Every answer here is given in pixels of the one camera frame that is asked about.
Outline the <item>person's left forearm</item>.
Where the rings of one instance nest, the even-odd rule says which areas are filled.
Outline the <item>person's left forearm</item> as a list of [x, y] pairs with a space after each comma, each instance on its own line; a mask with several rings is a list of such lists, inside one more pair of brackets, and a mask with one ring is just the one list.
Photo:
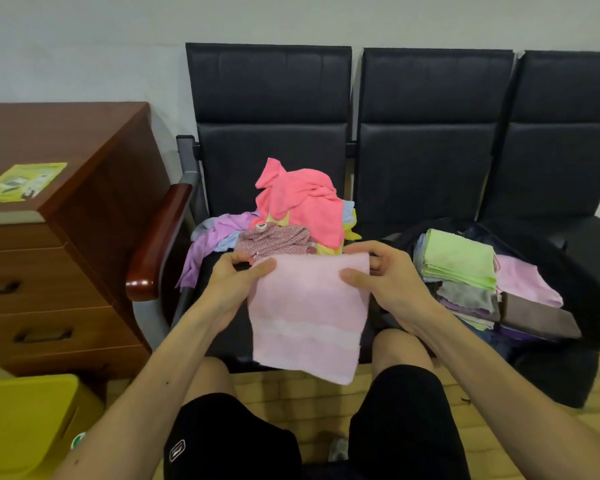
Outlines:
[[52, 480], [151, 480], [184, 395], [215, 337], [198, 301]]

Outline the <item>light blue cloth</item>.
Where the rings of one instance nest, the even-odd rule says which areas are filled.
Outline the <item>light blue cloth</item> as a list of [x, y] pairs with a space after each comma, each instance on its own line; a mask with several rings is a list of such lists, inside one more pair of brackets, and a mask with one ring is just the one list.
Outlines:
[[207, 231], [210, 230], [214, 231], [221, 238], [215, 238], [215, 240], [217, 241], [215, 248], [211, 250], [207, 246], [206, 250], [209, 250], [209, 252], [226, 252], [234, 249], [240, 233], [244, 230], [232, 226], [227, 227], [227, 229], [225, 230], [219, 229], [218, 227], [216, 227], [216, 221], [218, 219], [218, 217], [210, 217], [204, 220], [201, 224], [199, 224], [191, 234], [191, 241], [195, 242], [197, 239], [200, 238], [201, 235], [206, 234]]

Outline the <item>person's right forearm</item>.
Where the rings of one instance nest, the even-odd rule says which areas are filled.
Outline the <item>person's right forearm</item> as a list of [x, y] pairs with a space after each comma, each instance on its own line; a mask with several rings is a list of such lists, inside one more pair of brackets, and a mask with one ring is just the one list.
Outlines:
[[434, 303], [409, 327], [433, 350], [527, 480], [600, 480], [600, 434]]

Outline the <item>folded brown cloth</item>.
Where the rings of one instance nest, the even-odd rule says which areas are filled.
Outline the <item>folded brown cloth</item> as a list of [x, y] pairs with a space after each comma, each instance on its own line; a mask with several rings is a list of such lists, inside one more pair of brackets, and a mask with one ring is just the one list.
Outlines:
[[502, 294], [500, 324], [544, 339], [581, 339], [572, 313], [509, 293]]

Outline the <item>yellow-green leaflet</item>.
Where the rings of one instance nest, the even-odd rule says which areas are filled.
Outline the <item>yellow-green leaflet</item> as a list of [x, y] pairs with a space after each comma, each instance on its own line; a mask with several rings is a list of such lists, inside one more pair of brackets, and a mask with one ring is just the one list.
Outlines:
[[56, 162], [12, 166], [0, 175], [0, 203], [17, 203], [37, 197], [67, 165]]

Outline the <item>person's right hand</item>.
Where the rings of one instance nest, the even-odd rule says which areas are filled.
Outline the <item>person's right hand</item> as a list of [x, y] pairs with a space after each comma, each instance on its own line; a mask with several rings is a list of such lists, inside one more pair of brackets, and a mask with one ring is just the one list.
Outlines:
[[386, 270], [378, 273], [381, 277], [379, 290], [369, 293], [406, 331], [419, 331], [423, 324], [444, 312], [419, 277], [407, 252], [383, 242], [363, 241], [345, 246], [343, 253], [366, 254], [368, 261], [369, 257], [384, 257]]

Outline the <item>folded light green cloth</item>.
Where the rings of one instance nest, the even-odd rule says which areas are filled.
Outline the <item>folded light green cloth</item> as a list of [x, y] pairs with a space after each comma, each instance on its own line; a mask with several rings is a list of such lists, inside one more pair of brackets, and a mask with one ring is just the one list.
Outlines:
[[425, 233], [421, 273], [427, 279], [496, 291], [495, 250], [461, 235], [430, 229]]

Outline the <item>person's left leg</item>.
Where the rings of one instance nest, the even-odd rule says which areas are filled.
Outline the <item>person's left leg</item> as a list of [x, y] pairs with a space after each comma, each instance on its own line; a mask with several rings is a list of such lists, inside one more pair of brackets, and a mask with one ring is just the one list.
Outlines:
[[236, 397], [231, 374], [224, 362], [205, 356], [189, 384], [182, 405], [208, 394], [226, 394]]

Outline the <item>folded pink cloth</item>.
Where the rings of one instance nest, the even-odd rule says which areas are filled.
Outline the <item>folded pink cloth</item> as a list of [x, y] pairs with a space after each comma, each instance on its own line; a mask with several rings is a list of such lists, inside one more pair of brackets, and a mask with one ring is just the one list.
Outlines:
[[537, 266], [515, 257], [495, 256], [496, 290], [554, 308], [564, 305], [563, 298], [544, 281]]

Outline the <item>coral pink cloth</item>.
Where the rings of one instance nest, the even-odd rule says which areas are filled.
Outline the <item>coral pink cloth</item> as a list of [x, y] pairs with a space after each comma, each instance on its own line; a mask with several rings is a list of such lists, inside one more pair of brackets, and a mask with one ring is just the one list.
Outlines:
[[279, 160], [268, 158], [256, 182], [259, 217], [249, 229], [266, 221], [284, 221], [305, 226], [310, 237], [327, 248], [339, 248], [344, 241], [344, 201], [336, 194], [330, 177], [315, 169], [286, 171]]

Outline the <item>light pink towel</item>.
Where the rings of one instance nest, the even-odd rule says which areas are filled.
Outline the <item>light pink towel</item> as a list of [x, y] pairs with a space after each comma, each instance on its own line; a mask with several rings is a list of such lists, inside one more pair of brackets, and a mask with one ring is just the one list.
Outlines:
[[370, 273], [368, 253], [274, 255], [276, 268], [248, 297], [253, 361], [348, 385], [360, 357], [370, 293], [340, 272]]

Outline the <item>folded grey cloth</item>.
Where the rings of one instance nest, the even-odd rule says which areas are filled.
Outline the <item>folded grey cloth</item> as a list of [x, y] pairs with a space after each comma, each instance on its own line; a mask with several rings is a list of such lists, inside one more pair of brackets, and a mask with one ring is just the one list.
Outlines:
[[488, 314], [495, 310], [496, 292], [493, 290], [446, 280], [441, 282], [436, 294], [438, 297], [463, 308], [481, 309]]

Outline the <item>yellow box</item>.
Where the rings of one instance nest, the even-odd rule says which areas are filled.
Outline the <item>yellow box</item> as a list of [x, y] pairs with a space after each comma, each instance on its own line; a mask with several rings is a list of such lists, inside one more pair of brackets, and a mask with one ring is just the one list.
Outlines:
[[104, 409], [72, 374], [0, 379], [0, 480], [50, 480]]

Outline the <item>mottled pink white cloth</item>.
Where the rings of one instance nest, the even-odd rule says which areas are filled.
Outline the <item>mottled pink white cloth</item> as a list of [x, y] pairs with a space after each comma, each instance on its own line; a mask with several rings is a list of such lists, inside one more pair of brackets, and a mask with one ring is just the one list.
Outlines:
[[248, 255], [249, 262], [274, 255], [315, 255], [315, 243], [310, 241], [310, 230], [300, 225], [281, 226], [268, 222], [242, 232], [234, 252]]

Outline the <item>black bag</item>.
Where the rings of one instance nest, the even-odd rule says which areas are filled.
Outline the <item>black bag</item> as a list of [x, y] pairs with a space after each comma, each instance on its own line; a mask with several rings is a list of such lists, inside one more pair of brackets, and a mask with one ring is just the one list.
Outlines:
[[581, 338], [517, 340], [499, 331], [466, 327], [552, 400], [583, 408], [600, 362], [600, 282], [530, 224], [515, 219], [494, 218], [476, 223], [433, 219], [394, 232], [396, 237], [390, 234], [381, 241], [412, 257], [418, 238], [430, 228], [492, 245], [496, 251], [508, 251], [538, 266], [541, 277], [564, 299], [563, 308], [572, 314]]

